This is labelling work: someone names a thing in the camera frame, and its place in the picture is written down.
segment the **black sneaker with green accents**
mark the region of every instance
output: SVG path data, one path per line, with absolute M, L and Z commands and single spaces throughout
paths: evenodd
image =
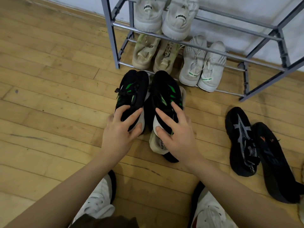
M 181 109 L 183 109 L 183 99 L 180 87 L 178 86 L 177 82 L 165 71 L 158 71 L 155 73 L 151 87 L 151 100 L 152 106 L 155 111 L 156 108 L 162 110 L 166 115 L 172 118 L 175 122 L 178 122 L 177 114 L 173 110 L 171 106 L 171 102 L 175 102 Z M 157 135 L 155 128 L 160 126 L 163 128 L 168 134 L 172 135 L 173 131 L 171 127 L 169 127 L 159 116 L 155 113 L 154 121 L 153 121 L 153 131 Z M 155 151 L 156 153 L 161 153 L 165 159 L 170 162 L 178 162 L 178 160 L 173 157 L 173 155 L 166 150 L 163 142 L 159 139 L 159 141 L 155 142 L 156 144 L 159 143 L 159 147 L 163 151 Z
M 115 110 L 122 105 L 130 105 L 130 109 L 126 110 L 121 121 L 126 120 L 132 113 L 143 107 L 145 100 L 149 97 L 149 75 L 145 71 L 129 70 L 123 77 L 120 87 L 115 90 L 118 93 Z M 144 111 L 138 119 L 129 127 L 132 130 L 137 124 L 142 123 L 142 132 L 145 128 Z

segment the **shoe rack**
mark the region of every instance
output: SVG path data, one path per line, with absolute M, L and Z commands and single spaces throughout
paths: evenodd
M 115 18 L 119 14 L 120 9 L 122 8 L 122 6 L 124 5 L 124 3 L 126 1 L 129 3 L 130 26 L 122 25 L 122 24 L 119 24 L 119 23 L 115 22 Z M 212 53 L 216 53 L 216 54 L 226 56 L 227 58 L 230 58 L 232 60 L 240 61 L 237 68 L 230 67 L 230 66 L 226 66 L 226 68 L 239 70 L 239 71 L 243 72 L 243 74 L 244 74 L 243 75 L 244 76 L 244 93 L 243 94 L 238 94 L 238 93 L 233 93 L 233 92 L 216 90 L 216 91 L 224 92 L 224 93 L 227 93 L 227 94 L 237 95 L 237 96 L 240 97 L 239 101 L 245 101 L 246 99 L 248 99 L 248 98 L 252 97 L 253 95 L 261 92 L 262 90 L 264 90 L 268 86 L 271 86 L 275 82 L 281 80 L 283 77 L 285 77 L 288 74 L 296 71 L 297 69 L 299 69 L 300 67 L 302 67 L 304 65 L 304 56 L 302 58 L 300 58 L 299 60 L 297 60 L 296 62 L 294 62 L 292 64 L 290 63 L 290 59 L 289 59 L 289 55 L 288 55 L 283 31 L 282 31 L 283 27 L 286 26 L 300 11 L 302 11 L 304 9 L 304 0 L 302 0 L 301 3 L 298 4 L 298 6 L 296 6 L 278 25 L 269 25 L 269 24 L 257 22 L 255 20 L 243 18 L 243 17 L 240 17 L 240 16 L 236 16 L 236 15 L 232 15 L 232 14 L 228 14 L 228 13 L 225 13 L 225 12 L 221 12 L 221 11 L 217 11 L 217 10 L 210 9 L 210 8 L 207 8 L 207 7 L 200 6 L 200 10 L 203 10 L 203 11 L 211 12 L 211 13 L 214 13 L 214 14 L 217 14 L 217 15 L 229 17 L 229 18 L 232 18 L 232 19 L 236 19 L 236 20 L 240 20 L 240 21 L 243 21 L 243 22 L 247 22 L 247 23 L 251 23 L 251 24 L 254 24 L 254 25 L 259 25 L 259 26 L 262 26 L 262 27 L 265 27 L 265 28 L 272 29 L 269 34 L 263 34 L 263 33 L 255 32 L 255 31 L 248 30 L 248 29 L 245 29 L 245 28 L 241 28 L 241 27 L 238 27 L 238 26 L 218 22 L 218 21 L 215 21 L 215 20 L 212 20 L 212 19 L 207 19 L 207 18 L 203 18 L 203 17 L 199 17 L 199 16 L 195 17 L 195 19 L 197 19 L 199 21 L 204 21 L 204 22 L 207 22 L 207 23 L 215 24 L 215 25 L 218 25 L 218 26 L 226 27 L 226 28 L 229 28 L 229 29 L 241 31 L 241 32 L 244 32 L 244 33 L 252 34 L 252 35 L 259 36 L 259 37 L 263 38 L 261 40 L 261 42 L 246 57 L 240 57 L 240 56 L 237 56 L 237 55 L 234 55 L 234 54 L 224 53 L 224 52 L 214 50 L 214 49 L 211 49 L 211 48 L 195 46 L 195 45 L 192 45 L 192 44 L 190 44 L 188 42 L 185 42 L 185 41 L 173 40 L 171 38 L 166 37 L 165 35 L 147 33 L 147 32 L 143 32 L 143 31 L 140 31 L 140 30 L 136 29 L 134 27 L 134 13 L 133 13 L 133 11 L 134 11 L 133 4 L 136 3 L 136 0 L 119 0 L 113 10 L 111 10 L 111 8 L 110 8 L 109 0 L 101 0 L 101 2 L 102 2 L 104 15 L 105 15 L 106 24 L 107 24 L 107 29 L 108 29 L 109 39 L 110 39 L 110 43 L 111 43 L 113 58 L 114 58 L 114 61 L 115 61 L 115 67 L 117 69 L 119 69 L 120 65 L 125 65 L 125 66 L 129 66 L 129 67 L 133 68 L 132 65 L 121 62 L 120 59 L 121 59 L 121 55 L 123 54 L 124 49 L 127 46 L 128 42 L 136 43 L 136 41 L 133 40 L 134 33 L 142 33 L 142 34 L 151 35 L 151 36 L 154 36 L 154 37 L 157 37 L 157 38 L 160 38 L 160 39 L 169 40 L 169 41 L 179 43 L 179 44 L 184 45 L 184 46 L 190 46 L 190 47 L 194 47 L 194 48 L 197 48 L 197 49 L 202 49 L 202 50 L 205 50 L 207 52 L 212 52 Z M 129 30 L 129 33 L 128 33 L 122 47 L 120 48 L 120 50 L 117 49 L 114 27 Z M 276 41 L 278 43 L 280 57 L 281 57 L 281 60 L 282 60 L 282 65 L 280 67 L 279 66 L 273 66 L 273 65 L 270 65 L 270 64 L 267 64 L 267 63 L 263 63 L 263 62 L 251 59 L 270 40 Z M 248 70 L 247 70 L 248 69 L 248 63 L 253 63 L 253 64 L 273 68 L 273 69 L 278 70 L 279 72 L 276 75 L 274 75 L 273 77 L 269 78 L 264 83 L 260 84 L 259 86 L 257 86 L 256 88 L 254 88 L 250 91 L 249 90 L 249 77 L 248 77 Z

